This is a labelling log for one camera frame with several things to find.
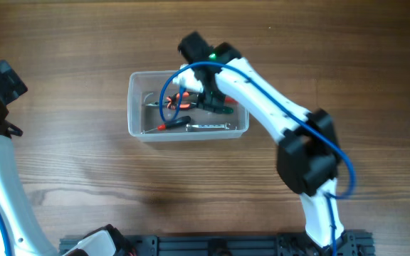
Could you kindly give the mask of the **green handled screwdriver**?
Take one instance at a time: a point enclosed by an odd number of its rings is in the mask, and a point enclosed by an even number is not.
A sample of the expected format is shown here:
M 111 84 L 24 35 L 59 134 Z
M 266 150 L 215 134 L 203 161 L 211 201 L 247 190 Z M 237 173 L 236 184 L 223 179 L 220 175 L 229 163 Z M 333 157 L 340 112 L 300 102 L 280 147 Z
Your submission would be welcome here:
M 232 107 L 211 107 L 210 112 L 216 113 L 216 114 L 232 114 L 233 113 L 233 108 Z

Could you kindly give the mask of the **red black handled screwdriver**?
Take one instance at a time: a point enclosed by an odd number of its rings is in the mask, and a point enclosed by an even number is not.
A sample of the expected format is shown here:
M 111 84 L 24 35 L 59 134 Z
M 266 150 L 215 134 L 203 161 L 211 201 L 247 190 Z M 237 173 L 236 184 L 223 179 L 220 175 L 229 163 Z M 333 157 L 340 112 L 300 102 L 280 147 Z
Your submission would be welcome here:
M 190 122 L 191 122 L 191 117 L 190 116 L 180 117 L 180 118 L 173 119 L 173 120 L 170 120 L 168 122 L 165 122 L 161 125 L 158 125 L 157 127 L 153 128 L 153 129 L 143 131 L 143 134 L 153 132 L 153 131 L 165 131 L 165 130 L 169 130 L 169 129 L 183 127 L 183 126 L 186 126 L 187 124 L 189 124 Z

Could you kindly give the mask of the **small silver wrench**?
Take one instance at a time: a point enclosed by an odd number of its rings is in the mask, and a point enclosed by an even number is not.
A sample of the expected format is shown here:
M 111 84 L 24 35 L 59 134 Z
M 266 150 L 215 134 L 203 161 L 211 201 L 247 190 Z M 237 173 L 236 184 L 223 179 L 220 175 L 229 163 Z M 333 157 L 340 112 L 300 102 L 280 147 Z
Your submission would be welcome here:
M 188 132 L 193 131 L 195 129 L 223 129 L 228 130 L 230 129 L 228 123 L 225 124 L 187 124 L 186 130 Z

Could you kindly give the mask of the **orange black needle-nose pliers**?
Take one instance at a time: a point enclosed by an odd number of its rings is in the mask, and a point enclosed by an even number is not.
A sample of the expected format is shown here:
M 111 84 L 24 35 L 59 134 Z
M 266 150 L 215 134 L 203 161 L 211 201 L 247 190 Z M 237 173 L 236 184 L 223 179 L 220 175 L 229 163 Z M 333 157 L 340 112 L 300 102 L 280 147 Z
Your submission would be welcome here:
M 184 92 L 182 97 L 180 97 L 179 93 L 176 93 L 166 97 L 162 104 L 159 101 L 154 101 L 145 104 L 145 107 L 158 107 L 161 105 L 169 110 L 176 110 L 178 107 L 180 110 L 192 110 L 197 106 L 198 96 L 197 92 L 190 91 Z

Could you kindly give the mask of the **clear plastic container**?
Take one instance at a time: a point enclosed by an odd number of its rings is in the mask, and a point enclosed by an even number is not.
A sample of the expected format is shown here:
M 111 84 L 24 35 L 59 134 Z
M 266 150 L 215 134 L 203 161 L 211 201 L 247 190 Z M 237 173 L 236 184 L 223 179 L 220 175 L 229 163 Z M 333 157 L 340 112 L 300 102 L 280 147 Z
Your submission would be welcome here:
M 168 71 L 144 71 L 131 74 L 127 94 L 127 126 L 129 133 L 142 142 L 174 142 L 191 140 L 233 139 L 249 128 L 249 112 L 237 103 L 230 103 L 233 113 L 216 114 L 201 109 L 181 111 L 179 116 L 190 116 L 191 125 L 212 125 L 216 128 L 188 130 L 186 127 L 154 131 L 163 123 L 159 108 L 149 104 L 159 99 L 162 86 L 173 75 Z

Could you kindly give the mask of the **red handled cutting pliers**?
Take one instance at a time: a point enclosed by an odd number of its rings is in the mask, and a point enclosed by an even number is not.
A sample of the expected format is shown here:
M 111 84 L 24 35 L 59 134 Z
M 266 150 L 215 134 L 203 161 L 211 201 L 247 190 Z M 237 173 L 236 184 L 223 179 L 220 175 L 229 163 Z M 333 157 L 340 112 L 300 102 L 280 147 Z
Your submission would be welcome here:
M 220 92 L 214 94 L 207 94 L 205 92 L 197 93 L 197 92 L 188 92 L 188 100 L 190 103 L 197 107 L 203 106 L 211 106 L 211 107 L 220 107 L 224 106 L 225 104 L 233 104 L 236 103 L 235 99 L 223 95 Z

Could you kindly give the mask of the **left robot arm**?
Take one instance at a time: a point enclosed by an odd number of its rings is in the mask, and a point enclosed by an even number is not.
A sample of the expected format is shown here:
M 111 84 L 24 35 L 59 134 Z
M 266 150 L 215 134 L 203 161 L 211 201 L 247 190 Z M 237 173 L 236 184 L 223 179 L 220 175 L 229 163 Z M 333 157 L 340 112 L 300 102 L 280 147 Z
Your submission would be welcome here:
M 7 106 L 27 92 L 6 60 L 0 60 L 0 255 L 59 255 L 33 213 L 17 170 L 13 137 L 23 131 L 7 120 Z

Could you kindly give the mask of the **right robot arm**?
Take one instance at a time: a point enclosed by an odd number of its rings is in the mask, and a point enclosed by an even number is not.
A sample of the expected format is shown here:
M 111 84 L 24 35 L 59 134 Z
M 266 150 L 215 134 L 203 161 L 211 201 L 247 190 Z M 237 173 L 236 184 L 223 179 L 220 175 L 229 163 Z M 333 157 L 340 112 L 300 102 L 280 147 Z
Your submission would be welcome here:
M 199 109 L 228 114 L 225 101 L 231 97 L 264 126 L 278 145 L 278 175 L 300 197 L 307 241 L 337 252 L 344 226 L 333 197 L 342 157 L 329 114 L 311 112 L 283 96 L 229 43 L 213 47 L 193 32 L 180 41 L 178 51 L 186 64 L 174 83 L 199 92 Z

